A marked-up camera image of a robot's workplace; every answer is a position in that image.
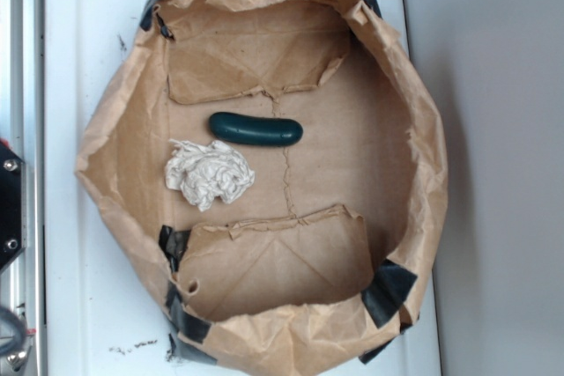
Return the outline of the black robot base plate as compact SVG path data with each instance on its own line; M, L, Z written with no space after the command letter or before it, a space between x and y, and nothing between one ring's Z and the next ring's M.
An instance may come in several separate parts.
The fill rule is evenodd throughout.
M25 162L1 139L1 272L26 248Z

